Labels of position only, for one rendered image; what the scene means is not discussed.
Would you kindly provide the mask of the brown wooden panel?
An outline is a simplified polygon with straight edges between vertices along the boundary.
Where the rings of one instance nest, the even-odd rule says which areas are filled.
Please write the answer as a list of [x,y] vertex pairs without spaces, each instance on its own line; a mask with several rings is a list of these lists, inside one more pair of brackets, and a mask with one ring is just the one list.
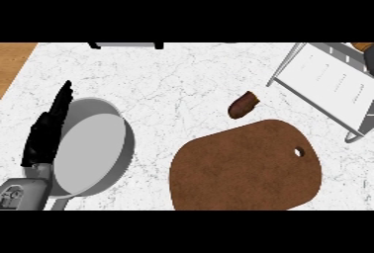
[[36,42],[0,42],[0,99],[36,49]]

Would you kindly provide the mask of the orange-brown round object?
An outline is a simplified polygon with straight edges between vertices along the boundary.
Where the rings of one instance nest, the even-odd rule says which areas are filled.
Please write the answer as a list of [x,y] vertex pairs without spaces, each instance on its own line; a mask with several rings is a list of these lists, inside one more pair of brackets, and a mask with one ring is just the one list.
[[352,46],[364,52],[372,46],[374,45],[374,42],[354,42]]

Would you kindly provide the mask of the brown wooden cutting board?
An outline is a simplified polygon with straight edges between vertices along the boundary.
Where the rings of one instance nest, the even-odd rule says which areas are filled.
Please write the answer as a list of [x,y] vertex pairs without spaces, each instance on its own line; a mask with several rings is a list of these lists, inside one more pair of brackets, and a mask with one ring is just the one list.
[[194,139],[172,163],[176,210],[289,210],[312,200],[320,185],[312,145],[278,120]]

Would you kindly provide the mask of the grey metal pan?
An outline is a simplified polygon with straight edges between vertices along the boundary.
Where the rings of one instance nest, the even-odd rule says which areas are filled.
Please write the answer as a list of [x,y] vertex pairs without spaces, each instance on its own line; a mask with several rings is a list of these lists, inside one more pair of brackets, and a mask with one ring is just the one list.
[[98,98],[73,101],[54,165],[54,211],[63,211],[74,197],[91,197],[117,183],[134,153],[135,133],[116,106]]

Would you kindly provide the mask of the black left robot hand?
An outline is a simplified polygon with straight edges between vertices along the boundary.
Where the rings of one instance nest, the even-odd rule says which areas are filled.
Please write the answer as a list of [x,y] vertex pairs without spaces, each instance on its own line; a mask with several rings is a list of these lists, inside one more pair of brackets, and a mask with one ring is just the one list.
[[52,164],[55,161],[72,100],[72,81],[67,80],[57,94],[51,110],[42,113],[32,126],[24,148],[23,167],[32,167],[40,163]]

